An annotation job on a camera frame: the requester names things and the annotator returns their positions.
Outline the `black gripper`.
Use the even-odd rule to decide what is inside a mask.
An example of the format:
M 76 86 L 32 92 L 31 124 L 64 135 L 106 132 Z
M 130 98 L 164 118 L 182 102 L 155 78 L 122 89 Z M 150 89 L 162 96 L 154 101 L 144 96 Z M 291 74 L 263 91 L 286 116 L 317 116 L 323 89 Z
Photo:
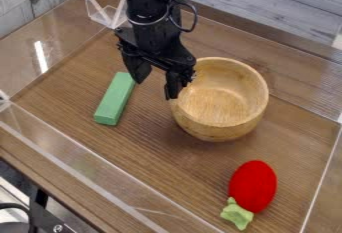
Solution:
M 152 68 L 166 71 L 166 99 L 176 99 L 194 74 L 195 58 L 180 41 L 183 32 L 191 32 L 182 26 L 179 18 L 167 18 L 150 25 L 131 24 L 115 29 L 119 38 L 126 68 L 132 79 L 142 84 Z

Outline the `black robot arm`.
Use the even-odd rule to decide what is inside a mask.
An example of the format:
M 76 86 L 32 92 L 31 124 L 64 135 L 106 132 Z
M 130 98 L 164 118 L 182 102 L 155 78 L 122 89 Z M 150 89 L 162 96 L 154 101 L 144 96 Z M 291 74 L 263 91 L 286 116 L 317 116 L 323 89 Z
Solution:
M 192 81 L 196 59 L 182 44 L 182 33 L 194 31 L 196 7 L 184 0 L 126 0 L 130 27 L 116 27 L 118 49 L 138 84 L 156 67 L 166 73 L 166 99 L 176 99 Z

